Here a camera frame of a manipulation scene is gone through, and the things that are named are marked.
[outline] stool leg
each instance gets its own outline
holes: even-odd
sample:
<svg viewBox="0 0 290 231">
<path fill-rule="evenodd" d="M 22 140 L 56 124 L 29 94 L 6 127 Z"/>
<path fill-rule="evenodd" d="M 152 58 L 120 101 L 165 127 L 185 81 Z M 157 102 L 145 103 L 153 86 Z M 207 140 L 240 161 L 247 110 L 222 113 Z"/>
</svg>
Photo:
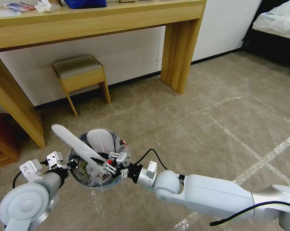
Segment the stool leg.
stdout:
<svg viewBox="0 0 290 231">
<path fill-rule="evenodd" d="M 106 82 L 106 76 L 105 76 L 105 71 L 104 71 L 104 67 L 102 66 L 102 70 L 103 70 L 103 75 L 104 75 L 104 82 L 99 83 L 99 87 L 102 89 L 103 91 L 103 96 L 105 98 L 105 100 L 111 104 L 110 102 L 110 94 L 109 94 L 109 88 L 107 86 L 107 82 Z"/>
<path fill-rule="evenodd" d="M 67 92 L 67 90 L 66 90 L 66 88 L 65 88 L 64 83 L 62 82 L 61 78 L 58 78 L 58 80 L 59 80 L 59 82 L 60 82 L 60 84 L 61 84 L 61 86 L 62 86 L 62 89 L 64 90 L 64 93 L 66 94 L 66 96 L 67 96 L 67 98 L 68 98 L 68 101 L 69 101 L 69 103 L 70 103 L 70 105 L 71 105 L 71 107 L 72 107 L 72 110 L 73 110 L 75 116 L 78 117 L 78 114 L 77 114 L 77 112 L 76 112 L 76 110 L 75 110 L 75 107 L 74 107 L 74 105 L 73 105 L 73 103 L 72 103 L 72 101 L 71 101 L 71 99 L 70 99 L 70 96 L 69 96 L 69 94 L 68 94 L 68 92 Z"/>
</svg>

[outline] white foam stick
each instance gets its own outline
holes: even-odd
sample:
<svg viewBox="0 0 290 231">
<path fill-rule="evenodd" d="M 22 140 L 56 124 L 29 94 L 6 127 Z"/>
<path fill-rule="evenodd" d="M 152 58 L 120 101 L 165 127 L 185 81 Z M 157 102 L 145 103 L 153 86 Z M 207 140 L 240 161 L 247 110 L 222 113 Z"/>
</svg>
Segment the white foam stick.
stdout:
<svg viewBox="0 0 290 231">
<path fill-rule="evenodd" d="M 104 160 L 98 153 L 91 149 L 87 144 L 77 138 L 68 129 L 60 124 L 53 124 L 51 126 L 53 132 L 63 142 L 65 142 L 70 148 L 72 148 L 82 159 L 84 159 L 89 165 L 97 167 L 103 171 L 102 166 L 97 165 L 95 161 L 90 159 L 91 157 Z"/>
</svg>

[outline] tissue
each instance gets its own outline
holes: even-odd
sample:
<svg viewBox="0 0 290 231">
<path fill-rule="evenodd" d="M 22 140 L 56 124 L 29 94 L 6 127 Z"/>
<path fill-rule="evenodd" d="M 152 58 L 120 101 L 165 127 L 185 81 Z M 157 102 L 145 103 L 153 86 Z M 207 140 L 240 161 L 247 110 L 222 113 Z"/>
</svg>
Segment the tissue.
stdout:
<svg viewBox="0 0 290 231">
<path fill-rule="evenodd" d="M 39 13 L 46 13 L 58 10 L 61 6 L 59 4 L 51 4 L 48 0 L 41 0 L 35 6 Z"/>
</svg>

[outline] bed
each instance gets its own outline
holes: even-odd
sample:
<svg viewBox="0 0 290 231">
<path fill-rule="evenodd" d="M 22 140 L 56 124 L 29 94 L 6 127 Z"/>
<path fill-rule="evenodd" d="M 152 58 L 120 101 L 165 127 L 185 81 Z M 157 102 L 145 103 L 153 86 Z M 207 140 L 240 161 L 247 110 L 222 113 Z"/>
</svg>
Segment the bed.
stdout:
<svg viewBox="0 0 290 231">
<path fill-rule="evenodd" d="M 290 64 L 290 1 L 262 0 L 243 40 L 245 50 Z"/>
</svg>

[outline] white wall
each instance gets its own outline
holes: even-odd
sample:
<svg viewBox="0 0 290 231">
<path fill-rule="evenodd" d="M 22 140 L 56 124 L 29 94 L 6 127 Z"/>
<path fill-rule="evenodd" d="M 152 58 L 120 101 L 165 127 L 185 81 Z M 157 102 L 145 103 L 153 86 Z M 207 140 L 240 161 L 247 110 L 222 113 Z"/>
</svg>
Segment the white wall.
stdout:
<svg viewBox="0 0 290 231">
<path fill-rule="evenodd" d="M 260 2 L 207 0 L 193 60 L 239 48 Z M 65 97 L 51 68 L 62 59 L 95 56 L 105 67 L 108 84 L 161 70 L 164 30 L 151 28 L 1 52 L 0 58 L 36 106 Z"/>
</svg>

